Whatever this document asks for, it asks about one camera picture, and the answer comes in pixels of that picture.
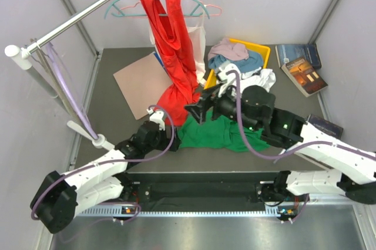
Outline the green tank top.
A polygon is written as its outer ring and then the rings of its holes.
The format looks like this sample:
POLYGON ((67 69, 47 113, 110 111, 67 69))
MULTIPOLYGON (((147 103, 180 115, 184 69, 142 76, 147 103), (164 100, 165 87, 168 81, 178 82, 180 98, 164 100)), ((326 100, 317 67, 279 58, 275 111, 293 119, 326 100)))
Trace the green tank top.
POLYGON ((235 121, 220 116, 212 120, 212 112, 206 114, 206 121, 199 124, 192 116, 178 129, 181 148, 225 148, 237 153, 248 150, 235 121))

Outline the lavender plastic hanger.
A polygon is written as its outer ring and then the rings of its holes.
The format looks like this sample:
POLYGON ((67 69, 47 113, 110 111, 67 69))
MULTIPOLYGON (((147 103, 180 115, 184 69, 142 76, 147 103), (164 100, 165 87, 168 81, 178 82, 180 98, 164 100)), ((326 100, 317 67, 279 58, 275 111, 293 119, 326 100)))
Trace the lavender plastic hanger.
POLYGON ((91 138, 98 140, 99 136, 93 130, 88 116, 83 108, 83 104, 78 99, 79 95, 74 86, 72 77, 51 42, 46 45, 46 51, 50 60, 50 66, 55 77, 57 78, 58 85, 63 91, 65 100, 68 102, 68 105, 71 106, 75 116, 78 118, 84 130, 91 136, 91 138))

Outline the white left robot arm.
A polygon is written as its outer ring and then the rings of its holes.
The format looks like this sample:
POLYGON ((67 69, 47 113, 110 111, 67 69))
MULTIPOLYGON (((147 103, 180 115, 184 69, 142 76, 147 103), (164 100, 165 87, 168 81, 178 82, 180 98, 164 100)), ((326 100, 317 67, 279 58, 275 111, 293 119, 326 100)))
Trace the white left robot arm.
POLYGON ((153 121, 144 122, 131 138, 122 141, 95 161, 65 173, 53 171, 42 181, 30 203, 31 218, 40 221, 51 234, 66 228, 81 212, 107 200, 127 201, 133 187, 123 173, 132 165, 151 161, 147 154, 157 150, 157 159, 177 151, 177 127, 171 133, 153 121))

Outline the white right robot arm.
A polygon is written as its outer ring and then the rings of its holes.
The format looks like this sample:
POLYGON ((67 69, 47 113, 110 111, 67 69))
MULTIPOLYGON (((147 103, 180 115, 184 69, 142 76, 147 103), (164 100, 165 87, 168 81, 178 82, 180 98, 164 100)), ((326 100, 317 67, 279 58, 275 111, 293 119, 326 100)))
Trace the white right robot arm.
POLYGON ((284 155, 304 154, 327 166, 322 171, 281 171, 267 185, 272 200, 289 200, 306 194, 338 194, 368 205, 375 204, 375 153, 345 144, 310 124, 304 118, 275 107, 275 95, 260 86, 241 94, 235 86, 224 93, 219 86, 202 92, 199 101, 184 108, 202 124, 212 109, 212 119, 236 121, 240 132, 261 130, 267 144, 284 149, 284 155))

